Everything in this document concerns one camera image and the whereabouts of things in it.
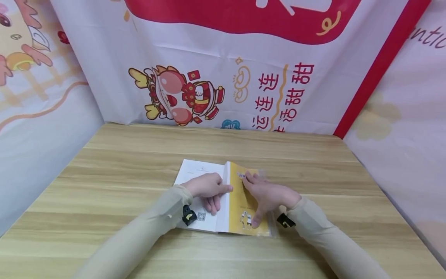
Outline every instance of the beige sleeve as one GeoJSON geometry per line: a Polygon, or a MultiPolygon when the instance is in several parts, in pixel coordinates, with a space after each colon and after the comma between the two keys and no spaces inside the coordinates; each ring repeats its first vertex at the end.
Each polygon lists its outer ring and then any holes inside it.
{"type": "Polygon", "coordinates": [[[125,279],[160,236],[175,228],[183,206],[192,196],[175,185],[155,204],[108,239],[72,277],[73,279],[125,279]]]}
{"type": "Polygon", "coordinates": [[[302,197],[288,211],[296,230],[325,258],[339,279],[390,279],[386,272],[338,227],[314,202],[302,197]]]}

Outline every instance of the banner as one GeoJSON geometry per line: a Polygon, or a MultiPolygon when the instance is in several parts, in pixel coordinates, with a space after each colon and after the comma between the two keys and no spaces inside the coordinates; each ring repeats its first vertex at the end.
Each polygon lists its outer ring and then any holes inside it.
{"type": "Polygon", "coordinates": [[[428,2],[52,3],[105,121],[333,134],[428,2]]]}

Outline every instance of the wooden table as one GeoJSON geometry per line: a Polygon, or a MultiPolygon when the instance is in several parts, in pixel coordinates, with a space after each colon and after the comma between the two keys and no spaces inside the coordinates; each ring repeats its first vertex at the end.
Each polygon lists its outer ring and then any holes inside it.
{"type": "MultiPolygon", "coordinates": [[[[70,278],[175,180],[184,158],[267,171],[308,196],[393,279],[446,273],[332,136],[106,124],[0,239],[0,278],[70,278]]],[[[130,278],[336,278],[292,229],[280,237],[172,230],[130,278]]]]}

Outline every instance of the red border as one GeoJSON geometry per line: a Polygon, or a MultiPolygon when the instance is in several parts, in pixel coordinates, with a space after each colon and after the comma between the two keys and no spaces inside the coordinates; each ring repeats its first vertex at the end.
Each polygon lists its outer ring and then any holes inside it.
{"type": "Polygon", "coordinates": [[[431,0],[409,0],[407,2],[333,135],[343,139],[347,134],[430,2],[431,0]]]}

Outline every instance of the open booklet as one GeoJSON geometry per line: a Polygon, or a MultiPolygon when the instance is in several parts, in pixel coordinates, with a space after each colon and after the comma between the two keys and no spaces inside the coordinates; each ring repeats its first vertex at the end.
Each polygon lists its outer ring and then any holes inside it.
{"type": "Polygon", "coordinates": [[[218,173],[224,184],[230,184],[234,190],[221,196],[220,210],[215,216],[203,207],[200,198],[194,198],[190,209],[197,220],[187,226],[183,221],[177,225],[182,229],[194,229],[213,233],[238,233],[254,236],[271,236],[271,225],[263,220],[257,229],[252,228],[252,219],[257,209],[257,201],[243,186],[242,177],[246,171],[259,174],[259,170],[247,169],[226,162],[224,165],[184,159],[175,184],[182,184],[205,173],[218,173]]]}

